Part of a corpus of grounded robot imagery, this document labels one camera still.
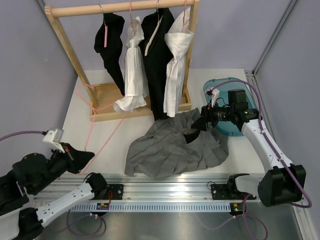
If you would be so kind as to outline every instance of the black garment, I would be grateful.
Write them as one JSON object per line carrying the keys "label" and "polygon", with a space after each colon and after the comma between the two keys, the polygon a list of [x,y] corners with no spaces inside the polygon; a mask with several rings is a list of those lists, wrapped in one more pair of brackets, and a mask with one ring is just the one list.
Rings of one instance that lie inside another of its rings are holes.
{"label": "black garment", "polygon": [[95,36],[94,50],[100,53],[104,68],[108,71],[122,96],[125,95],[124,77],[119,65],[119,58],[122,52],[122,41],[120,36],[124,28],[125,20],[122,16],[113,13],[103,14],[104,22],[108,27],[107,45],[105,45],[105,24],[102,23]]}
{"label": "black garment", "polygon": [[147,44],[158,24],[157,12],[146,16],[141,24],[144,40],[139,44],[143,55],[143,63],[146,78],[148,80],[151,110],[154,120],[167,119],[164,113],[164,98],[167,80],[167,64],[173,58],[166,42],[165,34],[169,31],[175,19],[169,8],[159,9],[159,19],[162,21],[155,37],[149,47],[148,55],[145,56]]}

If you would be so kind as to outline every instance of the gray floor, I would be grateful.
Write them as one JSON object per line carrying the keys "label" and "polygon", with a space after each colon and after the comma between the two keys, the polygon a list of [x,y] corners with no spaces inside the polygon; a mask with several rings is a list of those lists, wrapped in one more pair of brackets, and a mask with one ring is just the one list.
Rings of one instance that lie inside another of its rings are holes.
{"label": "gray floor", "polygon": [[[263,207],[258,203],[248,204],[248,214],[260,218],[267,226],[269,240],[302,240],[293,209],[289,205]],[[71,222],[83,213],[71,213]],[[108,213],[105,234],[92,237],[97,240],[249,240],[244,220],[234,219],[219,230],[217,227],[230,218],[228,213]],[[256,221],[248,220],[256,238],[265,237],[264,228]],[[68,232],[54,233],[66,226],[66,214],[57,218],[40,236],[41,240],[77,240]],[[99,226],[93,218],[84,219],[73,229],[82,234],[92,233]]]}

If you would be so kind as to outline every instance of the crumpled gray fabric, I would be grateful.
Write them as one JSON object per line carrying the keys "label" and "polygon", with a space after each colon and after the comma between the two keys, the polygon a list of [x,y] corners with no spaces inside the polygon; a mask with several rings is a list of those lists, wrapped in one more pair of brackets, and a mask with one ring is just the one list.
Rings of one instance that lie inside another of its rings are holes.
{"label": "crumpled gray fabric", "polygon": [[185,135],[196,132],[191,125],[199,116],[196,108],[156,121],[145,136],[130,145],[124,173],[167,178],[222,164],[229,154],[227,136],[214,130],[200,131],[195,140],[187,143]]}

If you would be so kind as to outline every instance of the wooden clothing rack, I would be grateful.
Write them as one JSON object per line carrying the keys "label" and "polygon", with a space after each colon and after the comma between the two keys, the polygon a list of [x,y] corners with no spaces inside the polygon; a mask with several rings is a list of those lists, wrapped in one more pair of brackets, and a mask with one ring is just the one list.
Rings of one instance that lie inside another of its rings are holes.
{"label": "wooden clothing rack", "polygon": [[[189,30],[193,33],[196,32],[197,25],[197,15],[199,9],[199,0],[186,0],[186,5],[191,6],[190,19],[189,19]],[[147,10],[147,9],[161,9],[161,8],[171,8],[171,7],[183,7],[185,6],[185,0],[145,0],[145,1],[134,1],[131,3],[131,10]],[[68,39],[66,31],[62,26],[59,18],[62,17],[72,17],[72,16],[82,16],[82,15],[93,15],[103,13],[117,13],[117,12],[129,12],[130,2],[123,3],[112,3],[112,4],[101,4],[91,5],[91,6],[76,6],[76,7],[62,7],[54,8],[52,5],[46,5],[44,7],[45,14],[51,23],[57,37],[59,38],[66,54],[68,55],[74,70],[78,74],[81,82],[85,85],[86,92],[88,93],[91,106],[95,109],[102,108],[104,106],[114,103],[116,100],[121,99],[123,96],[118,90],[115,83],[104,83],[90,85],[89,80],[79,62],[79,59]],[[179,104],[179,111],[189,111],[191,110],[191,100],[187,88],[188,76],[190,63],[192,58],[193,41],[186,53],[186,67],[183,83],[182,99]],[[152,115],[150,109],[150,99],[145,98],[147,105],[135,109],[133,112],[126,113],[126,118],[140,117],[146,115]],[[94,111],[91,108],[90,118],[94,117]],[[123,118],[123,113],[114,111],[113,107],[106,108],[101,111],[96,112],[95,121],[106,121]]]}

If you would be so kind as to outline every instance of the gray wall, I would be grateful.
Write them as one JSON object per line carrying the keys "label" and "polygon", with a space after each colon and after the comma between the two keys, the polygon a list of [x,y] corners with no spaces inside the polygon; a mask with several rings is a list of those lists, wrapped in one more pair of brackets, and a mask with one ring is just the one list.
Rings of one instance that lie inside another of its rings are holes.
{"label": "gray wall", "polygon": [[[62,127],[76,74],[35,0],[0,3],[0,136]],[[0,176],[29,153],[48,153],[41,135],[0,142]]]}
{"label": "gray wall", "polygon": [[[56,8],[95,4],[121,3],[128,0],[45,0]],[[290,0],[200,0],[195,45],[191,67],[253,69]],[[183,8],[172,8],[177,17]],[[133,17],[153,13],[134,11]],[[125,19],[122,40],[126,41],[130,20]],[[102,15],[61,18],[61,22],[85,70],[104,69],[102,59],[94,51],[95,35]],[[120,62],[124,68],[124,51]]]}
{"label": "gray wall", "polygon": [[320,234],[320,1],[301,0],[258,73],[277,143],[307,172],[305,189]]}

